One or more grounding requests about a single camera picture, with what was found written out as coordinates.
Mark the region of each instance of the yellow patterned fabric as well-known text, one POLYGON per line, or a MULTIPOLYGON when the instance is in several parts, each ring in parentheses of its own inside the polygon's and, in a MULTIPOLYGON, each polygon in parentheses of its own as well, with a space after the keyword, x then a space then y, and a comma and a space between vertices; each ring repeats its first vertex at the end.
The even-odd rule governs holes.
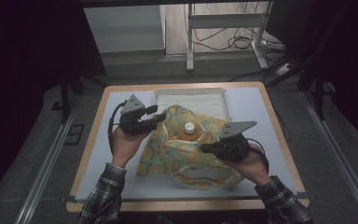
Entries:
POLYGON ((221 189, 238 184, 243 177, 234 168, 199 148, 201 143, 217 141, 224 124, 224 120, 196 114, 179 105, 170 106, 166 119, 150 134, 137 175, 171 174, 195 189, 221 189), (178 138, 187 122, 196 125, 200 136, 197 141, 178 138))

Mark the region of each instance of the white round object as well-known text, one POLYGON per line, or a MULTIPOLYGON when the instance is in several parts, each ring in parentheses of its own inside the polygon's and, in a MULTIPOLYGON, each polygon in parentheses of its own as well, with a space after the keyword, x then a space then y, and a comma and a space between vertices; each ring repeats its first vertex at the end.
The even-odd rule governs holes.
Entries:
POLYGON ((185 124, 185 133, 186 134, 193 134, 196 131, 196 125, 192 122, 188 122, 185 124))

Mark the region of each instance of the metal rail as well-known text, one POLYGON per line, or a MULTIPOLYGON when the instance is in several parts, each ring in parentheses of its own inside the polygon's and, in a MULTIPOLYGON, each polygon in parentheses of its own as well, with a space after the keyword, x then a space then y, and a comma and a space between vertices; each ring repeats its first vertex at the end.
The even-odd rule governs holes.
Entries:
POLYGON ((19 215, 16 218, 15 223, 30 223, 32 216, 34 215, 34 210, 39 203, 40 197, 42 196, 43 190, 45 189, 46 184, 48 183, 48 178, 50 177, 51 171, 54 167, 54 164, 57 160, 58 155, 60 154, 63 141, 68 134, 69 128, 74 119, 75 113, 77 111, 79 102, 81 100, 81 95, 75 95, 75 98, 72 102, 71 113, 68 116, 68 120, 62 124, 59 132, 57 133, 54 142, 48 151, 43 164, 39 170, 39 173, 34 180, 33 185, 31 186, 30 191, 22 205, 22 208, 19 212, 19 215))
POLYGON ((309 110, 310 115, 315 122, 319 132, 321 133, 325 143, 327 144, 327 147, 329 148, 334 160, 336 161, 339 170, 347 181, 348 186, 350 187, 356 201, 358 202, 358 178, 356 173, 352 170, 336 139, 331 134, 327 124, 319 119, 319 116, 313 109, 313 102, 310 98, 310 95, 303 91, 300 92, 300 95, 303 98, 306 107, 309 110))

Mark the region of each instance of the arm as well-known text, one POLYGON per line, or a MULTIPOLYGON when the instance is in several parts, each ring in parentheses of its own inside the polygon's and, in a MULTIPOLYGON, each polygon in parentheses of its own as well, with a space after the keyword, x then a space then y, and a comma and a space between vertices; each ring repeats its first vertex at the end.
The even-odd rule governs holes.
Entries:
POLYGON ((313 223, 309 211, 277 176, 269 176, 260 156, 254 152, 240 162, 223 161, 256 184, 255 191, 275 223, 313 223))
POLYGON ((120 195, 124 188, 125 167, 149 133, 131 136, 124 133, 121 128, 116 128, 112 135, 113 159, 106 163, 105 170, 83 205, 77 223, 117 221, 117 213, 121 207, 120 195))

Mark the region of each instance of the plaid sleeve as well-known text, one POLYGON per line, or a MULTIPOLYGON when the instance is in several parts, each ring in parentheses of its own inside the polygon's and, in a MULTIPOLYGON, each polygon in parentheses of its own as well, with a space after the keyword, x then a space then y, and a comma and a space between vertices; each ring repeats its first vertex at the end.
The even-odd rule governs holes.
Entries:
POLYGON ((92 223, 117 221, 117 213, 121 207, 120 194, 124 188, 126 170, 109 162, 101 174, 94 190, 83 205, 77 223, 87 223, 100 212, 108 203, 111 203, 92 223))
POLYGON ((277 176, 272 181, 255 191, 263 201, 269 217, 275 223, 313 223, 310 212, 302 205, 277 176))

